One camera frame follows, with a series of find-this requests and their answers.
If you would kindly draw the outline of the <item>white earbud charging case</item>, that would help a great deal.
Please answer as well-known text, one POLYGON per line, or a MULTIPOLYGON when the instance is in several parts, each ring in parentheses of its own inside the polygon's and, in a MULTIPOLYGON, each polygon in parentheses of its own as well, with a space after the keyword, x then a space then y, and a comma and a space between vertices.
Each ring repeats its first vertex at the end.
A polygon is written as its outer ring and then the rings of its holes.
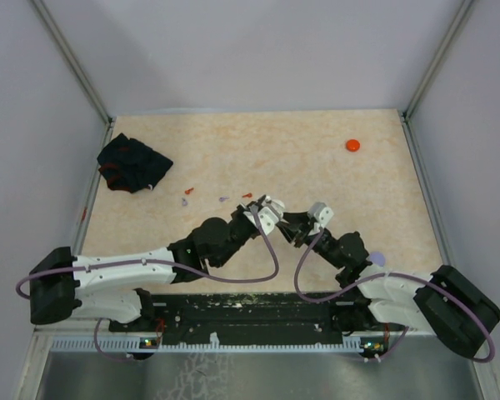
POLYGON ((280 214, 283 214, 285 211, 285 204, 278 200, 278 199, 271 199, 269 201, 269 205, 277 212, 280 214))

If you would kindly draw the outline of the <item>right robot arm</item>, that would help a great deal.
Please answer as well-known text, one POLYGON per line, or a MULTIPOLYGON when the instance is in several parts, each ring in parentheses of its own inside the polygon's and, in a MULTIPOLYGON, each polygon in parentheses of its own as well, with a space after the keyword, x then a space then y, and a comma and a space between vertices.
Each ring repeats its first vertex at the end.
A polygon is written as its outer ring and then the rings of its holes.
POLYGON ((365 303, 355 310, 367 330, 380 323, 434 335, 447 349, 476 363, 489 363, 496 349, 491 333, 500 308, 460 271, 442 265, 416 275, 370 261, 359 232, 334 237, 327 229, 332 212, 286 213, 277 228, 294 247, 305 246, 338 270, 338 296, 359 291, 365 303))

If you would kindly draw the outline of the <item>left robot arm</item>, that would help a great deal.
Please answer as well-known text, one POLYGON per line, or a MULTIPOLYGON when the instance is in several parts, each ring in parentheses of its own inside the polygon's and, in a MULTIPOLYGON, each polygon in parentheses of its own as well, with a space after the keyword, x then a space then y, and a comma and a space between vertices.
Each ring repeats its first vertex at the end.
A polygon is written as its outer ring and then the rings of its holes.
POLYGON ((209 268, 223 267, 248 240, 266 239, 281 221, 283 202, 268 195, 238 205, 230 221, 210 217, 184 239, 148 252, 86 257, 70 247, 54 248, 29 275, 25 298, 34 325, 69 318, 102 318, 145 331, 157 320, 150 284, 213 279, 209 268))

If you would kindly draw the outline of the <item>purple earbud case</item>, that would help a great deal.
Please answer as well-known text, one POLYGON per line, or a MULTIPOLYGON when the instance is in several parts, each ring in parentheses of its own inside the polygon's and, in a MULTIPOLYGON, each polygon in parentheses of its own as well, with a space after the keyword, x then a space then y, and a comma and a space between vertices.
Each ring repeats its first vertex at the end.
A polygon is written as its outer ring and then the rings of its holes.
POLYGON ((384 256, 383 253, 381 252, 378 252, 378 251, 374 251, 374 252, 371 252, 369 254, 369 257, 368 257, 368 260, 373 263, 373 264, 376 264, 380 267, 384 267, 386 265, 386 257, 384 256))

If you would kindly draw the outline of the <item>orange earbud case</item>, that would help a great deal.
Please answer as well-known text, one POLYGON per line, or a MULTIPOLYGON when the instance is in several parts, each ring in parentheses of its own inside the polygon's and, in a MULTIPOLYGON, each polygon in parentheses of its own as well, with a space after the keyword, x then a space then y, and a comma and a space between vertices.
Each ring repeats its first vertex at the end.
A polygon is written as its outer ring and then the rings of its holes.
POLYGON ((357 139, 349 139, 345 143, 345 148, 349 152, 355 153, 361 148, 361 143, 357 139))

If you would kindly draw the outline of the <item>black cloth pouch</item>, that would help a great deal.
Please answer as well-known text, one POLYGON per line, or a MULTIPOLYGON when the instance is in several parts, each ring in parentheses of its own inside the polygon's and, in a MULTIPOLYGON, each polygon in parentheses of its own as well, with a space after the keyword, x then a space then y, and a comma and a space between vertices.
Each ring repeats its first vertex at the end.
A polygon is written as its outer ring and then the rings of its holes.
POLYGON ((137 193, 153 190, 173 166, 173 161, 123 133, 97 156, 98 171, 111 191, 137 193))

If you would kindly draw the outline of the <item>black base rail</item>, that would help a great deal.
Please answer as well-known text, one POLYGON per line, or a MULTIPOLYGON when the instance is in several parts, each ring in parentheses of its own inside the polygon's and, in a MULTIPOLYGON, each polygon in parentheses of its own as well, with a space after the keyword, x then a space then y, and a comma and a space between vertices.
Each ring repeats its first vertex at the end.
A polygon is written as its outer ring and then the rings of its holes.
POLYGON ((335 345, 400 329, 378 322, 356 294, 315 303, 294 292, 152 295, 139 319, 109 324, 112 333, 151 333, 166 345, 206 344, 211 334, 222 345, 335 345))

